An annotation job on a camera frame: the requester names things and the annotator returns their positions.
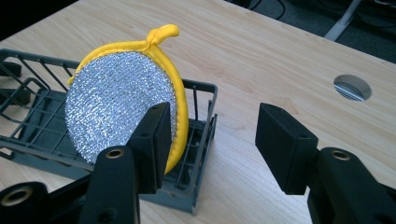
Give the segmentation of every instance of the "wooden table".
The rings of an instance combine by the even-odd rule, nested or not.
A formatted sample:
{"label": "wooden table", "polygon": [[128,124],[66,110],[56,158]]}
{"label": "wooden table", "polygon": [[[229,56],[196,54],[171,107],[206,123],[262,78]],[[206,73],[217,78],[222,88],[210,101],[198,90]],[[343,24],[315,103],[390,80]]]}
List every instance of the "wooden table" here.
{"label": "wooden table", "polygon": [[[396,64],[222,0],[82,0],[11,36],[0,48],[73,61],[106,43],[140,40],[177,24],[161,47],[181,76],[219,87],[219,115],[197,215],[141,202],[142,223],[310,223],[305,196],[286,196],[254,145],[259,104],[280,106],[318,139],[318,148],[357,155],[377,181],[396,188]],[[350,101],[336,77],[363,78],[373,95]],[[70,179],[0,160],[0,189]]]}

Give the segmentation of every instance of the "silver mesh pad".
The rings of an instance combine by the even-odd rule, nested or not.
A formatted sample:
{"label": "silver mesh pad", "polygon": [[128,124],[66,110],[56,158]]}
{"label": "silver mesh pad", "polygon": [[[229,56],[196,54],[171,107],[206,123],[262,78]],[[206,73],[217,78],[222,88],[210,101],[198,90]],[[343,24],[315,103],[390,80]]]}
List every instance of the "silver mesh pad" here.
{"label": "silver mesh pad", "polygon": [[77,151],[95,163],[103,149],[124,146],[156,104],[169,102],[172,137],[177,104],[168,75],[148,56],[127,51],[90,61],[78,72],[66,98],[66,124]]}

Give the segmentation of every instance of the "gray dish rack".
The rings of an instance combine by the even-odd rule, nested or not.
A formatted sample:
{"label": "gray dish rack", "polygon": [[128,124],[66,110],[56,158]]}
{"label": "gray dish rack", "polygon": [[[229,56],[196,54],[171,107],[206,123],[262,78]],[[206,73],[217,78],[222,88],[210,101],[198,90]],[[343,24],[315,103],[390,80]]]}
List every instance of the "gray dish rack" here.
{"label": "gray dish rack", "polygon": [[[78,62],[0,49],[0,156],[72,179],[93,170],[76,151],[64,121],[66,80]],[[196,214],[205,163],[215,135],[214,84],[183,79],[190,110],[182,158],[163,187],[140,199]]]}

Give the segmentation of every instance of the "floor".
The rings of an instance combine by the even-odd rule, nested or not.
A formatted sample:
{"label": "floor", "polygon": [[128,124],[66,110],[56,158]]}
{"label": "floor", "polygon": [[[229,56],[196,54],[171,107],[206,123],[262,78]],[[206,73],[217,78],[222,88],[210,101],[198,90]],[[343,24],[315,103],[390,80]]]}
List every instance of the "floor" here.
{"label": "floor", "polygon": [[2,0],[0,6],[0,21],[2,22],[0,40],[16,34],[76,1]]}
{"label": "floor", "polygon": [[[351,0],[250,0],[243,7],[325,36],[344,15]],[[337,43],[396,63],[396,7],[363,0]]]}

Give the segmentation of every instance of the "yellow rim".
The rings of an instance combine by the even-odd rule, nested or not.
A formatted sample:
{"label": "yellow rim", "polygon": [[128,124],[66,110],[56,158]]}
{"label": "yellow rim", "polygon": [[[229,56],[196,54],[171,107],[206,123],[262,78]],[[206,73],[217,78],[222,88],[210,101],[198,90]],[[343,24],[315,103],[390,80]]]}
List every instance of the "yellow rim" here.
{"label": "yellow rim", "polygon": [[178,27],[174,24],[167,24],[158,29],[151,30],[148,33],[146,40],[124,41],[103,45],[102,47],[89,53],[79,64],[76,73],[67,81],[67,84],[71,85],[81,68],[90,61],[116,52],[138,51],[150,57],[152,61],[158,64],[172,81],[177,101],[177,132],[169,152],[168,161],[166,163],[166,174],[171,171],[180,160],[180,157],[183,154],[184,148],[186,146],[187,134],[189,131],[189,113],[183,82],[174,64],[158,47],[158,45],[161,44],[161,42],[163,42],[166,37],[177,35]]}

